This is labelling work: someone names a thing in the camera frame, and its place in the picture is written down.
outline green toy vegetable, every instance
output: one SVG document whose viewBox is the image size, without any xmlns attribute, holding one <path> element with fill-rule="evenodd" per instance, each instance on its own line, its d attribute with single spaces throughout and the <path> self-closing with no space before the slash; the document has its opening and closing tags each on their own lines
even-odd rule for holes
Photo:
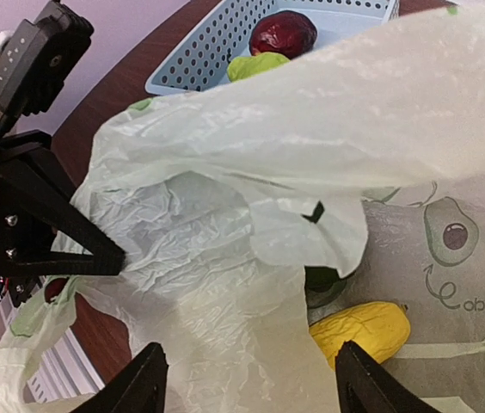
<svg viewBox="0 0 485 413">
<path fill-rule="evenodd" d="M 234 58 L 227 68 L 227 76 L 231 82 L 236 82 L 270 71 L 288 62 L 290 59 L 274 52 L 260 53 L 249 58 Z"/>
</svg>

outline wooden table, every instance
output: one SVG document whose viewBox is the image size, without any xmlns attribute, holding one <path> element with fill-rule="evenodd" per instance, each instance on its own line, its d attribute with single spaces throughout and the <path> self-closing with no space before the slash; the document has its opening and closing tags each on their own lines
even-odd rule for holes
<svg viewBox="0 0 485 413">
<path fill-rule="evenodd" d="M 191 0 L 133 48 L 78 105 L 59 128 L 53 149 L 76 185 L 88 172 L 93 137 L 99 126 L 130 104 L 149 97 L 149 75 L 220 0 Z M 400 15 L 451 5 L 444 0 L 400 0 Z M 125 325 L 77 298 L 73 326 L 84 351 L 103 380 L 109 382 L 131 359 Z"/>
</svg>

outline green avocado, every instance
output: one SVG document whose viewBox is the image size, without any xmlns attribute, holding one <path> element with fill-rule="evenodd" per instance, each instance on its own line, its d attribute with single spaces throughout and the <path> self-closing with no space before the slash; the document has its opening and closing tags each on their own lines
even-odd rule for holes
<svg viewBox="0 0 485 413">
<path fill-rule="evenodd" d="M 424 226 L 430 253 L 444 267 L 454 267 L 466 261 L 480 237 L 476 223 L 452 198 L 429 204 L 424 210 Z"/>
<path fill-rule="evenodd" d="M 274 52 L 260 53 L 257 56 L 250 56 L 248 58 L 234 58 L 227 68 L 227 76 L 231 82 L 236 82 L 258 75 L 264 71 L 270 71 L 288 62 L 290 62 L 290 59 Z"/>
</svg>

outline white basket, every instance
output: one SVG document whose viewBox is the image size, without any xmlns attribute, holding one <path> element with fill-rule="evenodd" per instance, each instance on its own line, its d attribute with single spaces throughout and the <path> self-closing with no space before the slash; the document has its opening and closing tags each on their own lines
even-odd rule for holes
<svg viewBox="0 0 485 413">
<path fill-rule="evenodd" d="M 399 0 L 224 0 L 149 77 L 146 91 L 173 95 L 228 83 L 229 61 L 250 55 L 249 38 L 256 23 L 286 9 L 314 22 L 317 49 L 397 17 Z"/>
</svg>

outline toy fruit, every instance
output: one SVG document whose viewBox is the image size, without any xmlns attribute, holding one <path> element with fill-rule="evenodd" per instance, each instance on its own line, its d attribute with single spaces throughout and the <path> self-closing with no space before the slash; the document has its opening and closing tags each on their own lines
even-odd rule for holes
<svg viewBox="0 0 485 413">
<path fill-rule="evenodd" d="M 333 369 L 344 342 L 353 340 L 382 363 L 401 349 L 410 332 L 405 311 L 399 305 L 380 301 L 337 312 L 310 327 L 311 336 Z"/>
<path fill-rule="evenodd" d="M 231 82 L 236 82 L 237 80 L 243 80 L 264 71 L 270 71 L 288 62 L 290 60 L 282 54 L 272 52 L 266 52 L 248 58 L 234 58 L 227 68 L 227 77 Z"/>
<path fill-rule="evenodd" d="M 276 52 L 289 59 L 310 51 L 317 28 L 301 13 L 285 10 L 261 19 L 250 35 L 250 53 Z"/>
</svg>

